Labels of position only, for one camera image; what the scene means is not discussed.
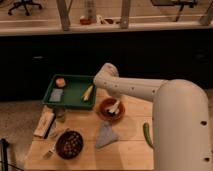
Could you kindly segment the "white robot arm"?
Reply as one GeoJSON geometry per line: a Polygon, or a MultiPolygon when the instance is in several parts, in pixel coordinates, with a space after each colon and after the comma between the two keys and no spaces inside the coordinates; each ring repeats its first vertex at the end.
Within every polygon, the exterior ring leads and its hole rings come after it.
{"type": "Polygon", "coordinates": [[[208,97],[185,79],[124,78],[104,64],[94,84],[112,96],[128,95],[153,103],[155,171],[213,171],[208,97]]]}

